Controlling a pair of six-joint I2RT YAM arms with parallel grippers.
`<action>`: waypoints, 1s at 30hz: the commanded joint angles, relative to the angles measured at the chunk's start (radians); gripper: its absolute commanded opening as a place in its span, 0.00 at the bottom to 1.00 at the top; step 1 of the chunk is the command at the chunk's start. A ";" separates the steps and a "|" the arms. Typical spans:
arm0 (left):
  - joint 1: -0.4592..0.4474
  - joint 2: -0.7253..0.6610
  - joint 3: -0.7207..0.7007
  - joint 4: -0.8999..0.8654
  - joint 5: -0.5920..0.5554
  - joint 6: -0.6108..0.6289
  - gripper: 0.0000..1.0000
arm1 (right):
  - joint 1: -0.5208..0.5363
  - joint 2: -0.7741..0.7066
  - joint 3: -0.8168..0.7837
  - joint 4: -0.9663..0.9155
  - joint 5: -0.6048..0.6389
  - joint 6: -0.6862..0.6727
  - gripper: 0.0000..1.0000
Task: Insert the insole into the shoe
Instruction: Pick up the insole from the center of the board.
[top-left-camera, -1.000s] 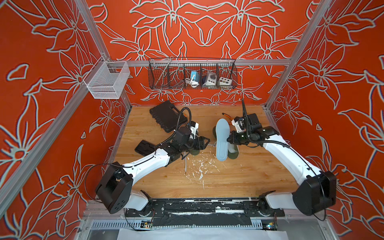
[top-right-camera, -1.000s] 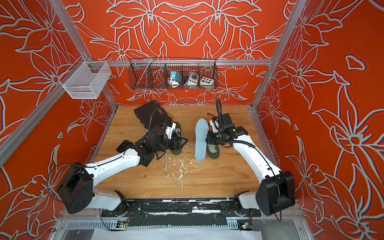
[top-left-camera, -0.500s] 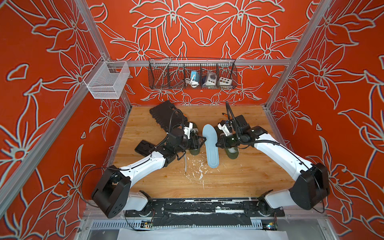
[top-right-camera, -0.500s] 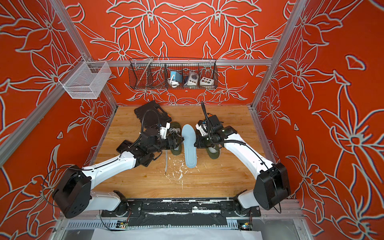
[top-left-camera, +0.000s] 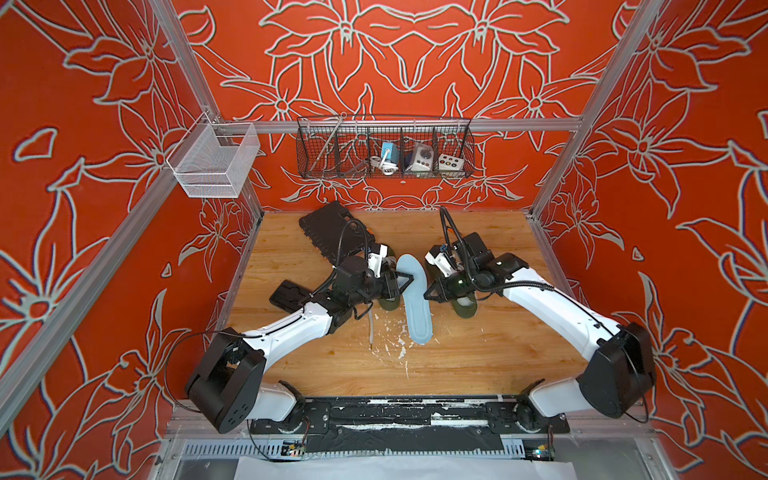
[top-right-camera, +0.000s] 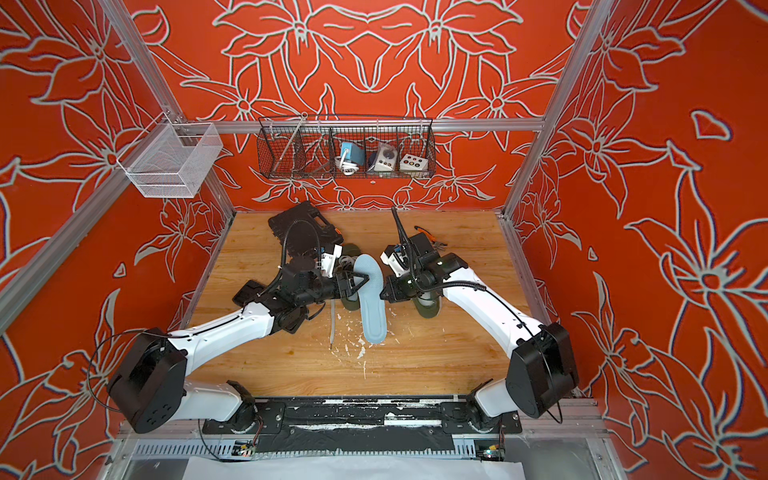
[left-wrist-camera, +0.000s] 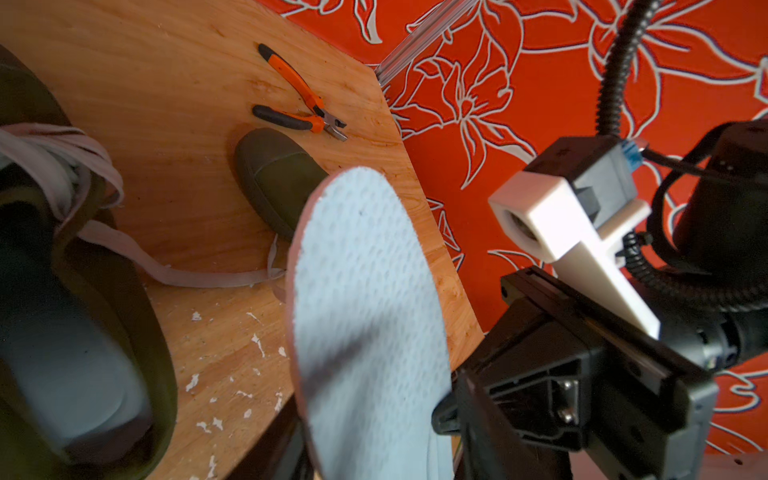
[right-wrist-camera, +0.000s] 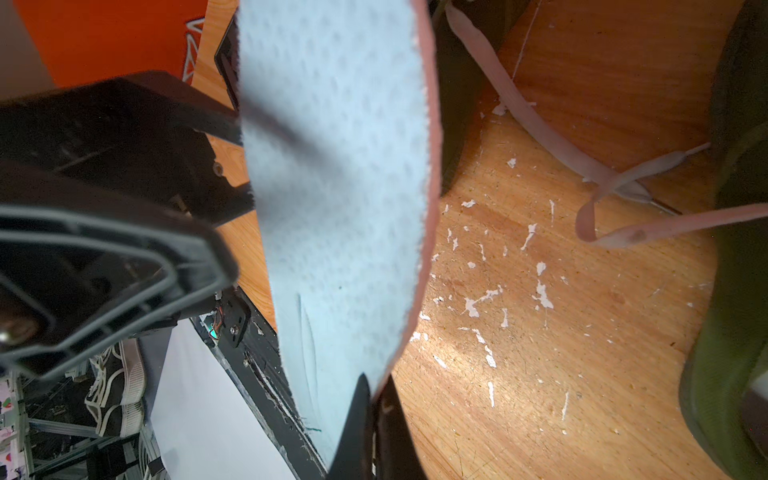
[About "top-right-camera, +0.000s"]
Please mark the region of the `green canvas shoe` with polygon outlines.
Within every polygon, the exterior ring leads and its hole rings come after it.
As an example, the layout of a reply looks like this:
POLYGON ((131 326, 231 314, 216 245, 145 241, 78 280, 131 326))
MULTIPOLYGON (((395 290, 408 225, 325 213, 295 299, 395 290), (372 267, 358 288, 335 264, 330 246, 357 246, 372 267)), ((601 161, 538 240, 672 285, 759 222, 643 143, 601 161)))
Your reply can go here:
POLYGON ((436 291, 419 294, 413 298, 417 312, 422 318, 435 318, 441 309, 440 295, 436 291))
MULTIPOLYGON (((355 296, 357 293, 357 290, 359 287, 356 285, 356 279, 357 276, 353 271, 350 271, 350 274, 352 275, 351 280, 351 287, 350 292, 348 293, 348 296, 355 296)), ((333 349, 334 340, 335 340, 335 329, 336 329, 336 320, 337 320, 337 313, 336 313, 336 302, 335 300, 330 300, 330 334, 329 334, 329 349, 333 349)))

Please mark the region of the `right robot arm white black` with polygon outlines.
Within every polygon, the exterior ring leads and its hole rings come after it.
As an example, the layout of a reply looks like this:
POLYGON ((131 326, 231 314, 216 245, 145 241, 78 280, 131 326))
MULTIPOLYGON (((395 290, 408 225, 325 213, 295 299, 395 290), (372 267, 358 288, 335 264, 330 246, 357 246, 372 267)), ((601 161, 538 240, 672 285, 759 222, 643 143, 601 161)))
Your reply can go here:
POLYGON ((477 423, 514 411, 539 418, 576 387, 578 372, 567 330, 544 324, 503 299, 459 256, 440 254, 426 235, 402 237, 381 260, 390 267, 381 298, 390 303, 446 299, 470 315, 509 359, 506 376, 468 397, 477 423))

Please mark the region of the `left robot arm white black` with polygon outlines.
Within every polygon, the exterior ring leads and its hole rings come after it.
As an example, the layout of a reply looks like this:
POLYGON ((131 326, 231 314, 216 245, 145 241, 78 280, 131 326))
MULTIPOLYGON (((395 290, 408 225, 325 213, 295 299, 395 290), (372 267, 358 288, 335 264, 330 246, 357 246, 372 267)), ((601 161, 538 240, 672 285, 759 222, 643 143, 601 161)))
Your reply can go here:
POLYGON ((261 421, 253 395, 236 381, 211 385, 189 375, 247 342, 295 333, 310 320, 310 305, 354 296, 370 279, 351 268, 325 273, 309 257, 294 258, 269 284, 248 281, 235 295, 233 313, 184 330, 140 333, 109 380, 108 397, 139 434, 176 420, 246 432, 261 421))

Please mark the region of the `light blue insole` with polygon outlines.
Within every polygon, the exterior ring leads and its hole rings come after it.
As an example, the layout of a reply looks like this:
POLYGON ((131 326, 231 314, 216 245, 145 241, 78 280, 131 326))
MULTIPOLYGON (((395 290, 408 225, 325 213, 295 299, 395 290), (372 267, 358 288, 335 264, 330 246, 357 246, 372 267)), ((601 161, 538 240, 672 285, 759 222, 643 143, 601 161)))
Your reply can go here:
POLYGON ((368 276, 357 291, 364 337, 371 344, 382 343, 388 329, 385 301, 380 298, 384 287, 381 268, 372 256, 363 254, 355 260, 353 271, 368 276))

